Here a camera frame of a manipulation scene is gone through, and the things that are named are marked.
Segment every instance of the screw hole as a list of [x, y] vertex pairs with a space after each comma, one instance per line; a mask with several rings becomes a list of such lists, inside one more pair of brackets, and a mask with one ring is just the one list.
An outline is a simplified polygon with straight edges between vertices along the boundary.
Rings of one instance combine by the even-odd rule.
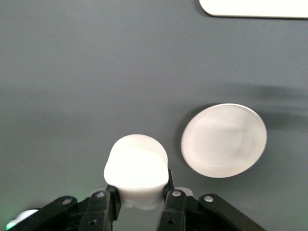
[[93, 226], [93, 225], [95, 225], [96, 223], [97, 223], [97, 220], [96, 220], [96, 219], [89, 221], [89, 225], [90, 225], [90, 226]]

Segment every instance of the white plate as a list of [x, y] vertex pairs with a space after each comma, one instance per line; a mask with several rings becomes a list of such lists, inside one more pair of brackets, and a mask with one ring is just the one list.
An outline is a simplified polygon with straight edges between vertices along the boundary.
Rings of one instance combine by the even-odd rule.
[[308, 18], [306, 0], [200, 0], [213, 16]]
[[250, 168], [261, 157], [266, 142], [266, 127], [256, 112], [225, 103], [201, 111], [188, 123], [181, 150], [196, 172], [224, 178]]

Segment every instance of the gray table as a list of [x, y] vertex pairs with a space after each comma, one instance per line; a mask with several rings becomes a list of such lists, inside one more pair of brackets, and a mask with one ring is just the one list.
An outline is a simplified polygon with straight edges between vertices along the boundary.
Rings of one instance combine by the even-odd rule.
[[[197, 0], [0, 2], [0, 226], [62, 195], [105, 187], [112, 145], [165, 147], [176, 186], [216, 193], [269, 231], [308, 230], [308, 21], [215, 18]], [[268, 144], [212, 179], [180, 152], [215, 103], [257, 111]], [[162, 206], [122, 209], [115, 231], [155, 230]]]

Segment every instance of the bolt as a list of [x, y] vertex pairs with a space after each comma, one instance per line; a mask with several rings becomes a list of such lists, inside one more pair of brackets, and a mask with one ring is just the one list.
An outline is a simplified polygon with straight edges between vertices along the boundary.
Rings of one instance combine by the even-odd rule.
[[72, 202], [72, 199], [71, 198], [66, 198], [64, 201], [62, 201], [62, 204], [63, 205], [67, 205], [67, 204], [69, 204], [69, 203], [71, 203]]
[[180, 191], [174, 191], [172, 193], [173, 196], [181, 196], [181, 192]]
[[206, 202], [213, 202], [213, 201], [214, 201], [214, 198], [211, 197], [211, 196], [205, 196], [205, 197], [204, 197], [204, 200], [205, 200]]
[[96, 195], [97, 198], [101, 198], [101, 197], [104, 197], [104, 196], [105, 196], [105, 194], [103, 192], [100, 192], [99, 194]]

